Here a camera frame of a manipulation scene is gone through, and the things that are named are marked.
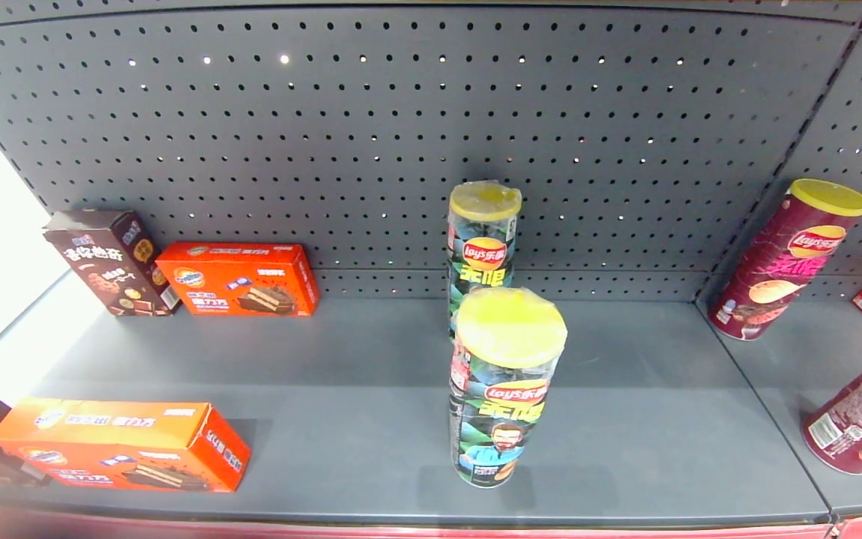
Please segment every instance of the metal shelf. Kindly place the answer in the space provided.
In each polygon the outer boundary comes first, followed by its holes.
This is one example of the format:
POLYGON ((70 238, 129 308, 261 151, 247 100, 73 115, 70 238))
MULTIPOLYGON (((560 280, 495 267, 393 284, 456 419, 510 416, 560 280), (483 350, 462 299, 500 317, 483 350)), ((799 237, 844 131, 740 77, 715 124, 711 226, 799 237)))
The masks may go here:
POLYGON ((469 487, 450 464, 440 301, 333 299, 307 320, 102 315, 31 392, 211 401, 254 450, 235 494, 48 487, 0 492, 0 504, 505 528, 825 519, 827 506, 694 306, 560 307, 571 338, 538 434, 505 487, 469 487))
POLYGON ((862 514, 862 475, 835 471, 814 457, 801 417, 862 372, 862 313, 849 303, 801 303, 757 342, 724 345, 786 434, 832 511, 862 514))

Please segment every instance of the chocolate cookie image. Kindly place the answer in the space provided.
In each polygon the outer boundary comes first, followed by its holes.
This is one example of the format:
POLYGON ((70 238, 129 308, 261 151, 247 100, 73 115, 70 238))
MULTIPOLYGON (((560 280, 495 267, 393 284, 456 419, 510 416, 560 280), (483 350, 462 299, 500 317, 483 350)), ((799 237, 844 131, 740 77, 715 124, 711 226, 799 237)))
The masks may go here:
POLYGON ((208 481, 199 475, 182 472, 177 468, 162 468, 139 464, 134 470, 123 472, 129 482, 145 487, 174 488, 177 490, 205 491, 211 490, 208 481))
POLYGON ((122 290, 118 283, 109 281, 98 273, 89 273, 85 280, 93 290, 103 291, 103 293, 119 293, 119 290, 122 290))
POLYGON ((259 313, 289 314, 295 310, 295 300, 282 287, 251 287, 237 298, 242 309, 259 313))

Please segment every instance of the lay's logo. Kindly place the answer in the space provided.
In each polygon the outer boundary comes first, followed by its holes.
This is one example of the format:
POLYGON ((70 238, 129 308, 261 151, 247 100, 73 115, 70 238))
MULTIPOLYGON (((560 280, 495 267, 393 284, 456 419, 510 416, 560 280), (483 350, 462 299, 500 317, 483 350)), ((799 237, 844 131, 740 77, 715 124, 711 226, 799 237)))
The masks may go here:
POLYGON ((495 238, 471 238, 465 242, 462 256, 473 269, 490 272, 498 269, 507 258, 507 246, 495 238))
POLYGON ((518 380, 485 389, 485 398, 507 403, 537 403, 547 395, 547 380, 518 380))
POLYGON ((837 250, 847 230, 842 226, 820 225, 811 226, 794 234, 787 248, 790 254, 797 258, 816 258, 829 256, 837 250))

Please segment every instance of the lay's chip canister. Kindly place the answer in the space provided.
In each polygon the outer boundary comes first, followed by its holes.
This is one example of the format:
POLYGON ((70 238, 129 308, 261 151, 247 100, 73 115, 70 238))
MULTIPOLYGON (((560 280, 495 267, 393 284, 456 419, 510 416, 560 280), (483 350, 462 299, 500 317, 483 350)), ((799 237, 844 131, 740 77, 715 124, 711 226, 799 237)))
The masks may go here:
POLYGON ((507 287, 521 211, 521 192, 496 181, 472 181, 451 191, 447 216, 449 334, 454 315, 470 291, 507 287))
POLYGON ((527 289, 472 291, 455 316, 451 457, 475 487, 509 480, 544 412, 567 326, 554 303, 527 289))

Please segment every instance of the printed potato chip image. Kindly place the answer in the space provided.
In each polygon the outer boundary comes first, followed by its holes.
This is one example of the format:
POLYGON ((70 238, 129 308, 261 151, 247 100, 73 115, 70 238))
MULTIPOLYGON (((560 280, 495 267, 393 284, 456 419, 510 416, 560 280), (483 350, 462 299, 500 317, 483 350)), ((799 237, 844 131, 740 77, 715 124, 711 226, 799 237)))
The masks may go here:
POLYGON ((783 279, 774 279, 756 283, 750 287, 748 296, 755 303, 773 303, 779 299, 790 296, 797 290, 800 290, 803 285, 795 285, 790 281, 783 279))

